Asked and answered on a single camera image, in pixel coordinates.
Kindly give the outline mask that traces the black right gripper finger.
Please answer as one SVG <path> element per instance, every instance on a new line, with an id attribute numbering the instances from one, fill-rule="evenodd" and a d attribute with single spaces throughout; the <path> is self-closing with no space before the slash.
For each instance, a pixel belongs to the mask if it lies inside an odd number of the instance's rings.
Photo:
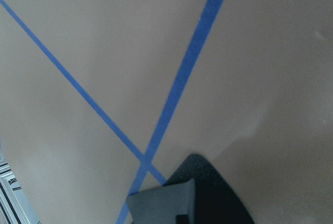
<path id="1" fill-rule="evenodd" d="M 196 187 L 193 179 L 132 194 L 126 203 L 134 223 L 194 223 Z"/>

